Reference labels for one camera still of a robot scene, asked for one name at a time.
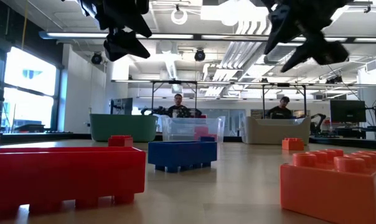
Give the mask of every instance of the black shirt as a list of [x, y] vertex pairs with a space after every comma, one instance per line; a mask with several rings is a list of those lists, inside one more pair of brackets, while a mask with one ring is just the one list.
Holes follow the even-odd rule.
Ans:
[[176, 105], [171, 106], [168, 109], [167, 113], [169, 114], [169, 116], [171, 118], [174, 117], [173, 113], [176, 114], [177, 118], [189, 118], [190, 117], [190, 111], [189, 111], [189, 109], [187, 107], [185, 107], [185, 106], [182, 106], [182, 105], [180, 105], [180, 106], [176, 106]]
[[267, 117], [271, 119], [291, 119], [292, 111], [287, 108], [280, 108], [275, 106], [267, 112]]

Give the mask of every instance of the man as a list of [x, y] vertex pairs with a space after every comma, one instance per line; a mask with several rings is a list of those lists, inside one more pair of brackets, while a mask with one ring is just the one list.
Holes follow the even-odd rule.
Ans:
[[271, 119], [290, 119], [292, 118], [292, 111], [287, 109], [287, 105], [290, 102], [289, 97], [284, 96], [280, 100], [280, 104], [270, 109], [267, 112], [266, 117]]
[[167, 111], [170, 117], [172, 118], [189, 118], [190, 117], [189, 109], [183, 106], [181, 103], [182, 103], [181, 94], [176, 94], [174, 96], [174, 106], [171, 106]]

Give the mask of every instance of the wooden floor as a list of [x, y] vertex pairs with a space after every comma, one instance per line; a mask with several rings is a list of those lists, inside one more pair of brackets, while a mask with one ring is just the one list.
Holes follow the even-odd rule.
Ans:
[[[21, 144], [18, 147], [104, 146], [89, 140]], [[137, 144], [147, 150], [147, 144]], [[309, 145], [306, 150], [341, 148], [346, 153], [363, 149]], [[15, 220], [0, 223], [150, 223], [150, 224], [318, 224], [315, 218], [280, 209], [279, 165], [291, 160], [280, 146], [224, 143], [211, 168], [178, 174], [147, 166], [145, 193], [134, 204], [111, 206], [102, 198], [98, 209], [75, 211], [73, 201], [60, 213], [29, 216], [21, 206]]]

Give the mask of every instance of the orange toy brick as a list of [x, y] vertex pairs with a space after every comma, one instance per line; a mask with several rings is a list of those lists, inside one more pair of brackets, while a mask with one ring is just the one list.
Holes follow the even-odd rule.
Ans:
[[280, 175], [282, 208], [333, 223], [376, 224], [376, 152], [295, 153]]
[[133, 138], [131, 136], [111, 136], [108, 146], [133, 147]]
[[285, 138], [282, 140], [282, 149], [284, 150], [304, 150], [304, 142], [302, 139], [298, 138]]

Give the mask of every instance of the clear plastic bin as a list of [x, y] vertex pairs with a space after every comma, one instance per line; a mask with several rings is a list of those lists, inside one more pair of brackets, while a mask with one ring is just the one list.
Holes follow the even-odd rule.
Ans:
[[163, 141], [198, 141], [201, 136], [224, 139], [225, 117], [170, 118], [162, 116]]

